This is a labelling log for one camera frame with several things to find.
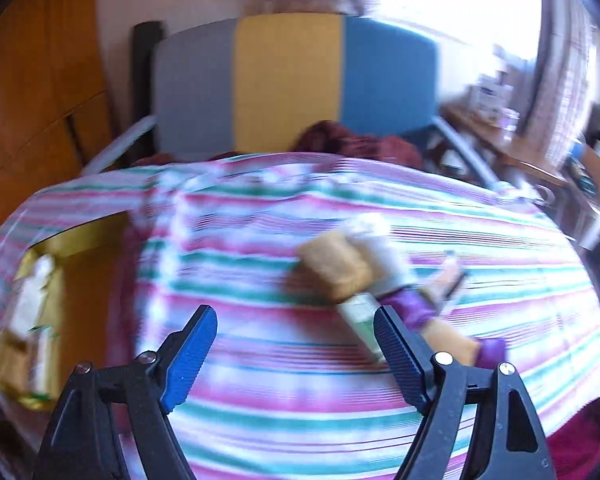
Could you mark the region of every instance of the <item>screw head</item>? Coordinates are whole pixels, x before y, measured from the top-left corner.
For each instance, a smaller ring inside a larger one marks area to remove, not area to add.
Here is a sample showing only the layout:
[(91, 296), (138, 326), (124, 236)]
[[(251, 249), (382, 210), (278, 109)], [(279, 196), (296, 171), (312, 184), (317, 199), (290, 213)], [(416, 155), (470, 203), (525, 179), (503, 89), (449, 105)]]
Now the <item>screw head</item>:
[(514, 365), (511, 363), (500, 363), (498, 370), (500, 370), (500, 373), (503, 375), (512, 375), (516, 371)]
[(91, 363), (78, 363), (75, 365), (74, 372), (77, 374), (86, 374), (91, 370)]
[(136, 361), (140, 361), (143, 365), (150, 365), (157, 359), (157, 355), (153, 350), (145, 350), (138, 357)]
[(453, 356), (449, 352), (438, 352), (434, 358), (441, 365), (449, 365), (454, 361)]

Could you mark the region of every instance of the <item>chair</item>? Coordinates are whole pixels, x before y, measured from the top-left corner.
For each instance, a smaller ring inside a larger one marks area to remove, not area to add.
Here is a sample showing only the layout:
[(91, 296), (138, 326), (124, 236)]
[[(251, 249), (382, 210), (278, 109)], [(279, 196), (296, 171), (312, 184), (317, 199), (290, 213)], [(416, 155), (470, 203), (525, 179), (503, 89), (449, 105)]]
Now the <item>chair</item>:
[(231, 150), (284, 152), (312, 123), (403, 135), (424, 152), (433, 131), (482, 186), (497, 177), (436, 115), (438, 49), (410, 30), (337, 14), (264, 14), (193, 27), (162, 40), (154, 115), (134, 124), (82, 174), (99, 173), (155, 127), (159, 152), (207, 160)]

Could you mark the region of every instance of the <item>wooden desk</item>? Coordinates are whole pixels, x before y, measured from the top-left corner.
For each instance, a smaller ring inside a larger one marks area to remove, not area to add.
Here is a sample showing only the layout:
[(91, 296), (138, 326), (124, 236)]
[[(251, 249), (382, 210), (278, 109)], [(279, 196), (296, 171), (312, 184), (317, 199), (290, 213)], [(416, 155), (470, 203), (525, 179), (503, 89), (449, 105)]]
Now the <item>wooden desk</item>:
[(528, 145), (524, 137), (476, 120), (458, 105), (442, 105), (440, 115), (458, 132), (472, 134), (483, 146), (495, 152), (499, 163), (519, 168), (556, 186), (566, 186), (567, 181), (560, 168), (552, 166), (541, 153)]

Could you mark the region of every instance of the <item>window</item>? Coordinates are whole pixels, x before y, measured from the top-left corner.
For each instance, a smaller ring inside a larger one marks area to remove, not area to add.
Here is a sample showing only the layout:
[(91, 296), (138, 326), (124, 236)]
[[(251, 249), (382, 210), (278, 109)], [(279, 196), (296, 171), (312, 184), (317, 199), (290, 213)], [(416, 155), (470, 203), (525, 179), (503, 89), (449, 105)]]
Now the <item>window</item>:
[(541, 0), (382, 0), (376, 17), (532, 59), (538, 52)]

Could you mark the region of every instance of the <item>chair arm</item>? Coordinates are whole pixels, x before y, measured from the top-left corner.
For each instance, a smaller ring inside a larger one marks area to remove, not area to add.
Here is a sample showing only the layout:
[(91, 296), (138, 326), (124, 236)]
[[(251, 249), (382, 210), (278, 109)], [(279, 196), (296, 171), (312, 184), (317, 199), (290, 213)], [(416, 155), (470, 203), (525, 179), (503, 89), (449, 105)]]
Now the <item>chair arm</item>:
[(486, 189), (495, 189), (500, 179), (487, 163), (471, 148), (462, 136), (456, 132), (442, 117), (435, 117), (433, 125), (437, 131), (451, 144), (453, 150), (468, 164), (478, 180)]
[(117, 137), (109, 146), (94, 156), (91, 161), (82, 168), (80, 176), (101, 173), (128, 150), (136, 140), (151, 130), (156, 123), (154, 115), (143, 117), (133, 124), (125, 133)]

